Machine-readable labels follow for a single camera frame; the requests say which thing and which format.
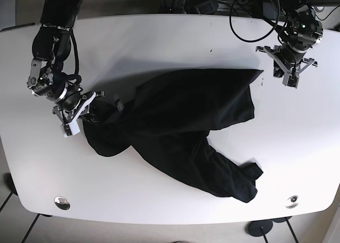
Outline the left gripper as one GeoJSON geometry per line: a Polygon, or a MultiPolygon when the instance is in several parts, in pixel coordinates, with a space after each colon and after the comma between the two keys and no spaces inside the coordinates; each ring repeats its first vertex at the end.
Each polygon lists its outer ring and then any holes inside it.
{"type": "Polygon", "coordinates": [[[313,58],[305,54],[319,44],[323,36],[320,21],[315,19],[313,10],[295,10],[286,15],[282,26],[275,27],[279,46],[258,46],[256,51],[267,54],[274,61],[273,76],[281,78],[285,73],[300,77],[310,66],[318,66],[313,58]]]}

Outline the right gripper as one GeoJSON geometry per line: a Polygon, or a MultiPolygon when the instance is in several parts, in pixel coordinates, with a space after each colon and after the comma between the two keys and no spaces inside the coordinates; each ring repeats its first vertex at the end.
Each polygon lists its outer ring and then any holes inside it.
{"type": "Polygon", "coordinates": [[[34,58],[31,62],[27,87],[35,96],[45,96],[55,104],[53,114],[63,124],[80,119],[90,123],[102,122],[100,105],[95,100],[104,96],[104,92],[89,91],[83,93],[80,86],[79,60],[75,60],[75,73],[67,75],[54,60],[43,61],[34,58]]]}

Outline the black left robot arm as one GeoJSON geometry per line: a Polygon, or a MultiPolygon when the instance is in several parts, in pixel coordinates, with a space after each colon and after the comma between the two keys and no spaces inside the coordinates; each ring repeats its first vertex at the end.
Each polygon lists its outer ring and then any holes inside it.
{"type": "MultiPolygon", "coordinates": [[[[256,7],[262,0],[252,0],[256,7]]],[[[257,52],[267,54],[274,61],[273,75],[283,79],[283,85],[298,87],[300,75],[310,66],[318,66],[313,58],[305,58],[306,52],[319,44],[323,36],[320,21],[315,19],[308,0],[269,0],[274,6],[276,15],[271,20],[261,14],[261,18],[271,25],[271,30],[261,38],[247,40],[241,38],[234,30],[232,17],[229,16],[229,25],[232,33],[245,43],[256,43],[267,38],[274,31],[277,32],[279,46],[256,47],[257,52]]],[[[233,0],[230,13],[234,5],[240,5],[239,0],[233,0]]]]}

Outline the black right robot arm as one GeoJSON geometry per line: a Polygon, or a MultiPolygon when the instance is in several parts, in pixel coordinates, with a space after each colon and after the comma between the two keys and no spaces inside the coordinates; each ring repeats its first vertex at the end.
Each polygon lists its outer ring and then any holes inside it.
{"type": "Polygon", "coordinates": [[[83,0],[45,0],[40,29],[32,43],[27,87],[35,96],[55,104],[53,114],[63,125],[77,119],[103,121],[92,102],[103,92],[84,93],[74,24],[83,0]]]}

